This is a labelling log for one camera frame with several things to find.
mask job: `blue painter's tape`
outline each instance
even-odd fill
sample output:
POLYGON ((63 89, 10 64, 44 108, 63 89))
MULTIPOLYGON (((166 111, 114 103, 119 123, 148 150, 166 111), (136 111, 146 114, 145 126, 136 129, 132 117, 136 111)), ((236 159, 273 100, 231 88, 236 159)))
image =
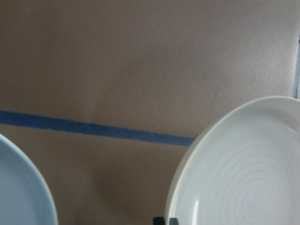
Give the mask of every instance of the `blue painter's tape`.
POLYGON ((292 89, 292 97, 293 98, 297 98, 297 95, 298 95, 297 92, 298 92, 298 85, 299 85, 299 74, 300 74, 300 46, 298 46, 294 86, 292 89))
POLYGON ((40 128, 180 146, 190 146, 194 141, 194 138, 189 137, 159 134, 120 127, 110 127, 98 124, 77 122, 73 120, 63 120, 8 111, 0 111, 0 123, 28 128, 40 128))

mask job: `pale blue plate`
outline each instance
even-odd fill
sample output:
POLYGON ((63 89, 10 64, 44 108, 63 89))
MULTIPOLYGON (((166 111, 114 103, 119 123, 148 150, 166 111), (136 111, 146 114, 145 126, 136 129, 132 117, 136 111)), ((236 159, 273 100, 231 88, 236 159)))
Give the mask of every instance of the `pale blue plate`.
POLYGON ((30 159, 0 135, 0 224, 57 225, 50 190, 30 159))

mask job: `plate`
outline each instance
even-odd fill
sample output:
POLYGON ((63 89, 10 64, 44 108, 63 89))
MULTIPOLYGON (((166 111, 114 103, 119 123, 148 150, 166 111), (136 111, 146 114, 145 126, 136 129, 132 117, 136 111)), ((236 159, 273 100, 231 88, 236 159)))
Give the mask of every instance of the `plate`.
POLYGON ((207 128, 173 178, 165 221, 300 224, 300 101, 249 102, 207 128))
POLYGON ((0 224, 57 225, 49 188, 34 164, 0 135, 0 224))

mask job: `plate rim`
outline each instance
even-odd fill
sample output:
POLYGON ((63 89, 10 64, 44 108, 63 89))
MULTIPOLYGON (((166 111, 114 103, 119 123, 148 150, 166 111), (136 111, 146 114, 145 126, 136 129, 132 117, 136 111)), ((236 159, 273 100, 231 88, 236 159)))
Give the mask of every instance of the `plate rim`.
POLYGON ((29 157, 14 143, 12 143, 9 139, 7 139, 3 134, 0 134, 0 142, 3 142, 5 145, 7 145, 9 147, 9 150, 14 152, 15 155, 19 157, 19 159, 21 159, 29 167, 29 169, 32 172, 32 175, 37 178, 47 197, 49 208, 51 209, 51 212, 49 213, 51 213, 51 217, 54 221, 53 225, 58 225, 58 216, 57 216, 54 199, 41 172, 33 164, 33 162, 29 159, 29 157))

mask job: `white plate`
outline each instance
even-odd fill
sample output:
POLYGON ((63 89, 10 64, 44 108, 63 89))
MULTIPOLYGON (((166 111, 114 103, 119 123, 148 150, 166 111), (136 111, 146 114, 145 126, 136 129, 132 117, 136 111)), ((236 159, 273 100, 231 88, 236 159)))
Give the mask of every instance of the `white plate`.
POLYGON ((29 158, 0 135, 0 224, 57 225, 49 188, 29 158))
POLYGON ((300 101, 267 97, 206 129, 173 178, 165 221, 300 224, 300 101))

